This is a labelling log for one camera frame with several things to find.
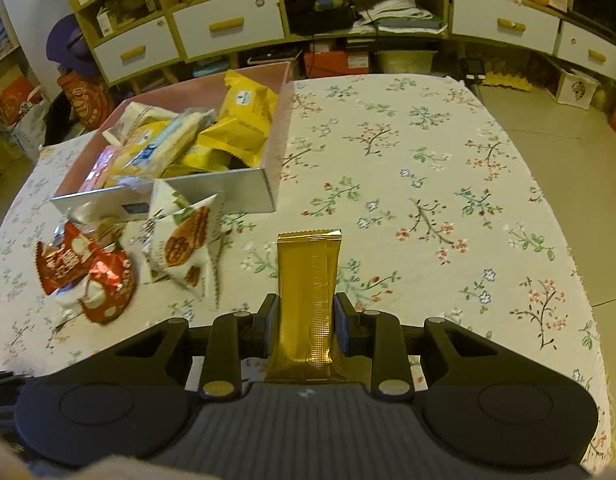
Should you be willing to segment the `yellow waffle sandwich packet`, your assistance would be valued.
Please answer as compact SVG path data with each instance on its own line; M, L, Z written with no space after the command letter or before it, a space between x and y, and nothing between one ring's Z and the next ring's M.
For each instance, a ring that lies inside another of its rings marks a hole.
M218 119L197 135L196 143L228 153L247 167L258 167L279 97L236 70L228 70L223 82L227 93Z

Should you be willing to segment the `gold snack bar packet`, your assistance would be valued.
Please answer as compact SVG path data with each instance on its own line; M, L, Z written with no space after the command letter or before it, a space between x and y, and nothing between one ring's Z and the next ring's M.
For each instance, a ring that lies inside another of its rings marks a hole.
M333 300L340 244L340 230L278 236L279 331L267 382L324 384L345 379L334 350Z

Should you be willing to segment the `white walnut snack packet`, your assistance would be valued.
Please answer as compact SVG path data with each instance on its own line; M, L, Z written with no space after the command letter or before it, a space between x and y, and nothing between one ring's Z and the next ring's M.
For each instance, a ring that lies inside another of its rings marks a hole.
M152 268L212 309L219 304L222 215L222 193L193 203L168 182L157 180L148 220L142 224L142 252Z

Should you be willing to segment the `yellow white TV cabinet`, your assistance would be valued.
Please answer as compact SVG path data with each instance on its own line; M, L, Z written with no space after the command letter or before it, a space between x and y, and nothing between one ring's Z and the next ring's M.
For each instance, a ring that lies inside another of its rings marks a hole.
M616 80L616 34L568 0L68 0L105 80L276 44L494 42Z

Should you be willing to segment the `red snack packet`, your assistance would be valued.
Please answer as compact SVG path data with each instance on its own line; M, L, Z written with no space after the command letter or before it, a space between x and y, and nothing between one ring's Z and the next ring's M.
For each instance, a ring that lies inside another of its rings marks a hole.
M42 290L50 296L77 278L83 278L101 252L102 247L97 240L67 221L60 247L43 242L36 245L35 264Z
M136 285L132 262L124 250L100 250L90 266L78 302L90 322L107 324L124 313Z

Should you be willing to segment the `floral white tablecloth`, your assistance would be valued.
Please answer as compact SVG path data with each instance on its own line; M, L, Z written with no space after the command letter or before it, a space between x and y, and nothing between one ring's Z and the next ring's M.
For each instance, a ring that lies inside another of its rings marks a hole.
M0 229L0 370L43 375L165 318L208 325L276 290L276 239L342 232L336 287L409 325L439 316L570 376L599 408L584 465L611 457L596 323L570 248L506 132L452 79L368 75L296 84L276 210L222 219L220 301L163 280L98 325L60 322L35 247L62 222L52 195L88 138L46 148Z

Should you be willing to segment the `orange cartoon bag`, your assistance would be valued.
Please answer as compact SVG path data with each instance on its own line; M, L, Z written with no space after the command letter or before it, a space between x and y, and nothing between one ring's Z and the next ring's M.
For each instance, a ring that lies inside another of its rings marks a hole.
M114 100L100 75L84 76L71 70L56 82L87 131L98 130L114 110Z

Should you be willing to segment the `purple plush toy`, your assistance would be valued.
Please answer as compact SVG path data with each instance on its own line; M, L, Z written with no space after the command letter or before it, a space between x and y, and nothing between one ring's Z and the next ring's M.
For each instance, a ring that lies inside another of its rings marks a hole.
M55 23L46 38L46 58L82 76L99 73L94 57L74 14L68 14Z

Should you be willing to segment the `red shoe box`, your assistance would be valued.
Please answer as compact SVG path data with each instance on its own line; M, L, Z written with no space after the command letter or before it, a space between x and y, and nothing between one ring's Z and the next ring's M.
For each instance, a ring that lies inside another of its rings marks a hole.
M304 54L308 78L365 75L370 73L369 55L346 51L306 52Z

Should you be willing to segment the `white printed snack packet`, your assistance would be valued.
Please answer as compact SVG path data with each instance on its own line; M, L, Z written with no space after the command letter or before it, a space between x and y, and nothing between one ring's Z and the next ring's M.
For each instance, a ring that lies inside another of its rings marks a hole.
M142 103L131 102L122 113L115 125L103 130L102 135L109 144L115 146L126 145L130 136L141 126L159 120L171 120L177 116L171 110L158 106L148 106Z

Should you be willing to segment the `pink silver storage box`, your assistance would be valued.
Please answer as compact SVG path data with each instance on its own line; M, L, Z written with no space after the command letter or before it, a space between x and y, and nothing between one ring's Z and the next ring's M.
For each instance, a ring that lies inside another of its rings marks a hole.
M223 82L227 72L204 76L122 102L69 169L52 198L54 206L63 214L84 208L120 220L145 218L154 182L164 180L193 203L222 193L227 214L275 211L290 128L292 69L290 64L274 63L236 71L279 97L258 167L247 167L228 153L196 143L197 135L217 121L227 93ZM137 128L126 145L109 144L103 130L115 125L131 102L158 106L177 116Z

